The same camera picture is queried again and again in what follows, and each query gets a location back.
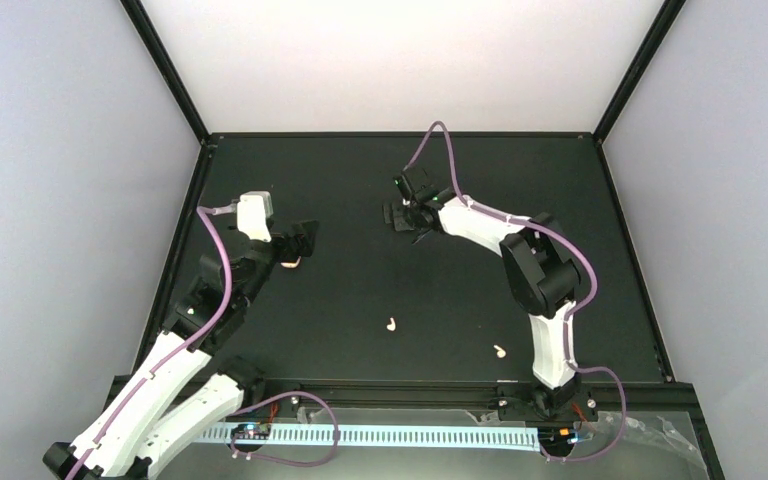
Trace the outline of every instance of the small white object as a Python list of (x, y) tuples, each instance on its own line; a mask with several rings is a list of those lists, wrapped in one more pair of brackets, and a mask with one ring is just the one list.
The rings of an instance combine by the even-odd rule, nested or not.
[(272, 235), (266, 219), (272, 216), (272, 196), (269, 192), (248, 192), (237, 203), (237, 230), (252, 240), (269, 242)]
[(281, 266), (284, 268), (296, 268), (302, 263), (302, 257), (296, 259), (295, 262), (281, 262)]

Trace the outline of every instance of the black metal frame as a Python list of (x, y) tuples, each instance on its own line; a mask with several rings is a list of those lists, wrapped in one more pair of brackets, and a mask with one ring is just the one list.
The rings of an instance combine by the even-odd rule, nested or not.
[(619, 88), (611, 98), (611, 102), (602, 115), (599, 125), (596, 126), (596, 130), (593, 131), (593, 136), (599, 143), (608, 138), (611, 128), (620, 117), (622, 109), (628, 103), (628, 99), (631, 98), (634, 88), (643, 77), (643, 72), (646, 71), (646, 67), (649, 66), (649, 62), (652, 61), (652, 57), (655, 56), (655, 52), (658, 51), (658, 47), (661, 46), (661, 42), (667, 36), (667, 32), (670, 31), (670, 27), (681, 11), (681, 7), (684, 6), (684, 2), (685, 0), (665, 0), (664, 4), (661, 5), (658, 15), (655, 16), (655, 21), (652, 22), (652, 26), (646, 32), (643, 43), (637, 49), (631, 65), (628, 66)]
[[(198, 199), (201, 196), (207, 174), (210, 170), (213, 158), (213, 150), (219, 140), (219, 134), (211, 135), (201, 120), (196, 107), (187, 93), (184, 84), (175, 70), (172, 60), (163, 47), (157, 31), (151, 24), (148, 14), (140, 0), (121, 0), (128, 12), (134, 27), (152, 56), (158, 70), (166, 81), (169, 90), (175, 97), (187, 122), (201, 143), (201, 151), (195, 165), (192, 180), (187, 190), (184, 205), (175, 229), (175, 235), (169, 249), (166, 262), (163, 267), (163, 275), (157, 290), (151, 313), (146, 324), (146, 330), (140, 343), (137, 354), (139, 366), (151, 347), (151, 338), (166, 315), (172, 286), (176, 277), (175, 273), (180, 263), (183, 246), (187, 233), (194, 218), (194, 211)], [(605, 113), (593, 133), (599, 159), (608, 182), (612, 201), (619, 216), (626, 245), (629, 249), (635, 276), (639, 285), (639, 293), (644, 299), (647, 316), (650, 319), (652, 330), (655, 334), (654, 345), (656, 356), (661, 362), (662, 372), (666, 383), (663, 384), (626, 384), (624, 390), (627, 395), (628, 409), (630, 411), (681, 411), (690, 415), (697, 441), (708, 466), (708, 474), (711, 479), (723, 479), (723, 471), (714, 450), (713, 443), (705, 424), (702, 409), (699, 406), (693, 386), (685, 383), (673, 382), (673, 371), (669, 363), (663, 338), (661, 337), (658, 323), (643, 281), (640, 264), (625, 223), (625, 217), (617, 197), (616, 188), (608, 168), (608, 163), (602, 150), (602, 143), (607, 138), (611, 128), (619, 118), (620, 113), (628, 102), (635, 87), (643, 76), (646, 67), (651, 62), (658, 47), (669, 31), (675, 18), (678, 16), (685, 0), (665, 0), (649, 28), (640, 48), (631, 62), (622, 82), (614, 93)], [(245, 134), (222, 134), (229, 136)], [(310, 133), (298, 135), (322, 136), (327, 133)], [(128, 376), (115, 377), (108, 394), (107, 403), (124, 387)], [(206, 378), (196, 379), (190, 382), (179, 394), (183, 399), (194, 393), (206, 381)], [(463, 408), (467, 410), (487, 410), (500, 394), (504, 394), (505, 388), (510, 386), (500, 384), (431, 384), (422, 383), (350, 383), (350, 382), (311, 382), (308, 380), (276, 379), (267, 380), (266, 390), (269, 392), (281, 392), (292, 389), (304, 389), (324, 398), (329, 404), (343, 407), (391, 407), (391, 408)], [(586, 392), (596, 400), (597, 405), (603, 410), (619, 410), (619, 395), (616, 388), (609, 384), (587, 384)], [(500, 415), (505, 419), (528, 420), (529, 424), (540, 426), (542, 420), (529, 417), (527, 409), (517, 409), (514, 406), (501, 408)]]
[[(110, 387), (105, 408), (125, 387), (130, 376), (117, 376)], [(188, 383), (173, 401), (178, 404), (196, 393), (207, 382), (208, 377), (196, 377)], [(512, 384), (498, 383), (430, 383), (430, 382), (339, 382), (333, 380), (266, 379), (265, 395), (272, 395), (292, 390), (313, 393), (329, 405), (336, 408), (410, 408), (410, 409), (459, 409), (470, 412), (496, 410), (503, 421), (525, 421), (528, 425), (540, 428), (555, 426), (558, 422), (545, 422), (534, 418), (527, 408), (517, 408), (514, 402), (499, 407), (500, 398), (509, 398), (505, 391), (515, 388)], [(693, 385), (689, 383), (668, 382), (653, 384), (627, 384), (623, 386), (626, 404), (633, 412), (686, 412), (690, 417), (699, 450), (705, 460), (708, 476), (711, 480), (725, 478), (717, 459), (717, 453), (702, 408), (696, 397)], [(596, 401), (596, 405), (605, 411), (619, 411), (619, 392), (613, 384), (587, 385), (587, 395)], [(305, 399), (299, 399), (298, 405), (289, 401), (282, 403), (279, 416), (295, 418), (300, 406), (318, 406)]]
[(151, 58), (163, 76), (163, 80), (169, 86), (169, 91), (172, 92), (172, 96), (175, 97), (175, 101), (181, 107), (181, 112), (184, 113), (190, 128), (193, 129), (196, 139), (198, 139), (199, 143), (204, 144), (210, 132), (207, 131), (207, 127), (201, 121), (201, 116), (198, 110), (196, 110), (193, 99), (187, 93), (184, 82), (178, 75), (178, 71), (175, 70), (175, 65), (172, 64), (169, 54), (166, 53), (166, 48), (163, 46), (163, 42), (160, 41), (160, 36), (157, 35), (157, 30), (151, 24), (148, 13), (146, 13), (145, 7), (143, 7), (143, 2), (140, 0), (122, 0), (122, 6), (125, 7), (128, 16), (131, 17), (134, 28), (137, 29), (137, 33), (143, 39), (143, 43), (145, 43)]

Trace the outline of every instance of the white wall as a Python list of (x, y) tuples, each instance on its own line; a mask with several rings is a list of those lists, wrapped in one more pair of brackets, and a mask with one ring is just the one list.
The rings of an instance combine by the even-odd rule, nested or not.
[(0, 479), (130, 370), (197, 152), (119, 2), (0, 2)]
[(687, 2), (606, 149), (726, 476), (768, 478), (768, 2)]
[(146, 0), (210, 131), (593, 131), (662, 0)]

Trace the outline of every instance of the glass panel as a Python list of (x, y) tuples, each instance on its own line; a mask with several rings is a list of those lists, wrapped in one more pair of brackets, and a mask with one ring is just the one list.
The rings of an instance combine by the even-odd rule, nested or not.
[[(522, 426), (521, 422), (499, 422), (463, 410), (367, 410), (335, 409), (345, 424), (434, 425), (434, 426)], [(619, 426), (618, 413), (600, 413), (598, 422), (581, 431), (593, 437), (577, 444), (572, 457), (598, 451), (608, 444)], [(324, 412), (300, 409), (299, 420), (328, 423)], [(326, 447), (264, 446), (259, 452), (297, 461), (316, 460)], [(562, 480), (575, 478), (634, 478), (639, 480), (705, 480), (708, 478), (695, 440), (690, 417), (684, 412), (630, 412), (627, 429), (617, 446), (594, 461), (547, 464), (537, 453), (449, 449), (344, 447), (330, 463), (297, 469), (261, 460), (232, 459), (227, 447), (194, 444), (165, 469), (161, 480), (278, 480), (305, 478), (364, 480), (392, 478), (529, 478)]]

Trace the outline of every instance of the black table surface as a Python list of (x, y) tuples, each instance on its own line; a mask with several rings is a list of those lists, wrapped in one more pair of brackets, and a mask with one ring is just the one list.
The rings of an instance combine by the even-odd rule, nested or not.
[[(349, 381), (531, 381), (527, 315), (513, 301), (499, 257), (433, 234), (416, 245), (383, 222), (382, 204), (421, 133), (228, 134), (218, 139), (201, 205), (272, 194), (278, 227), (317, 219), (316, 251), (296, 270), (276, 268), (246, 323), (213, 365), (242, 355), (270, 378)], [(588, 256), (599, 294), (575, 318), (580, 365), (607, 365), (626, 382), (661, 382), (655, 336), (609, 184), (589, 135), (455, 134), (462, 189), (507, 212), (553, 214)], [(445, 144), (420, 164), (448, 186)], [(214, 217), (233, 241), (232, 215)], [(170, 302), (214, 252), (195, 220)], [(589, 282), (580, 289), (583, 298)], [(386, 326), (393, 317), (396, 330)], [(507, 352), (498, 358), (494, 345)]]

